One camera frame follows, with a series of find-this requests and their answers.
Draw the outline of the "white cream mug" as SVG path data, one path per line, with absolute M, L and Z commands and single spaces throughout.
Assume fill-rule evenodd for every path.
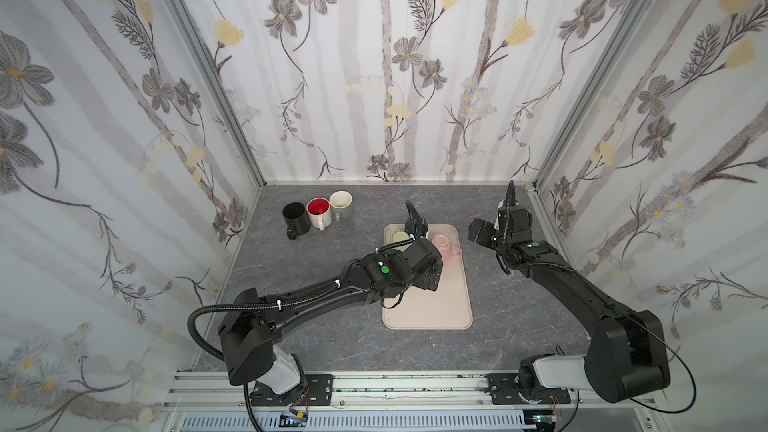
M 333 210 L 326 198 L 311 199 L 306 205 L 306 210 L 312 226 L 320 231 L 325 231 L 333 223 Z

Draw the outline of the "pink mug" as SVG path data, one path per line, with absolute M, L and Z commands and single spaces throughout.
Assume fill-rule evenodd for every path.
M 459 259 L 462 255 L 460 247 L 454 243 L 447 235 L 436 234 L 432 237 L 431 243 L 440 252 L 444 263 Z

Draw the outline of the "black mug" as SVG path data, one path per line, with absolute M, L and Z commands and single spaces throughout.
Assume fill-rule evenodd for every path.
M 301 202 L 285 205 L 282 209 L 282 217 L 286 224 L 287 238 L 291 241 L 307 234 L 312 228 L 306 207 Z

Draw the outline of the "grey mug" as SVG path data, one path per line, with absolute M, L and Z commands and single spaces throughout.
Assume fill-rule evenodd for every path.
M 350 192 L 339 190 L 332 193 L 329 197 L 329 203 L 335 222 L 344 223 L 351 220 L 353 216 L 353 196 Z

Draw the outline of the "dark green mug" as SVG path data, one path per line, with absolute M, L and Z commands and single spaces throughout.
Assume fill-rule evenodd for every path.
M 428 234 L 428 222 L 423 217 L 409 217 L 405 222 L 404 232 L 413 238 L 426 237 Z

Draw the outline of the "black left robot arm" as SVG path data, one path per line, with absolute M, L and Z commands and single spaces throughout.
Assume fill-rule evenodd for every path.
M 232 386 L 243 388 L 246 413 L 255 431 L 262 427 L 253 410 L 251 384 L 269 389 L 279 401 L 290 404 L 308 394 L 308 379 L 298 357 L 279 348 L 284 335 L 341 308 L 383 304 L 386 299 L 399 305 L 411 288 L 438 288 L 441 253 L 427 239 L 427 220 L 411 201 L 405 204 L 407 238 L 350 260 L 338 276 L 263 297 L 251 288 L 234 303 L 202 306 L 188 316 L 191 339 L 224 362 Z

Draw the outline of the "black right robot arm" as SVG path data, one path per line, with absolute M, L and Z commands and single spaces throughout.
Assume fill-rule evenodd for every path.
M 583 355 L 538 355 L 521 361 L 516 388 L 527 400 L 556 389 L 587 390 L 607 403 L 636 402 L 667 388 L 669 359 L 676 351 L 664 339 L 660 319 L 613 299 L 571 267 L 559 251 L 532 234 L 532 215 L 516 199 L 513 183 L 496 218 L 469 226 L 470 241 L 490 249 L 501 270 L 521 273 L 555 297 L 590 338 Z

